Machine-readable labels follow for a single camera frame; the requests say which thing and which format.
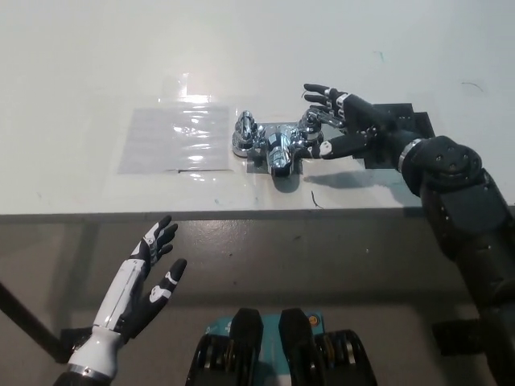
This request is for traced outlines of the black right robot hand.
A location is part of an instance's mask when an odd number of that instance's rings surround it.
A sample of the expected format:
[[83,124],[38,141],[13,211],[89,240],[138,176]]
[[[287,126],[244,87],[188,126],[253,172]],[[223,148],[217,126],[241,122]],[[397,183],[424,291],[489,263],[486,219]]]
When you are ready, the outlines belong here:
[[305,84],[304,99],[333,119],[340,121],[344,133],[323,141],[315,150],[319,158],[363,158],[396,170],[422,139],[402,129],[394,117],[361,97],[321,84]]

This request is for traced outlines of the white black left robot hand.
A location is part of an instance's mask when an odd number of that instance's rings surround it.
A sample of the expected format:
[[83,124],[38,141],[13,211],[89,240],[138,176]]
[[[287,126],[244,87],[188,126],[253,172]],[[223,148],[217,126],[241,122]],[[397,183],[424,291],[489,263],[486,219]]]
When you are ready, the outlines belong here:
[[176,260],[164,277],[144,294],[154,265],[173,249],[178,225],[164,216],[140,239],[124,260],[93,321],[90,336],[74,350],[56,385],[110,385],[117,375],[118,352],[141,333],[168,303],[187,267]]

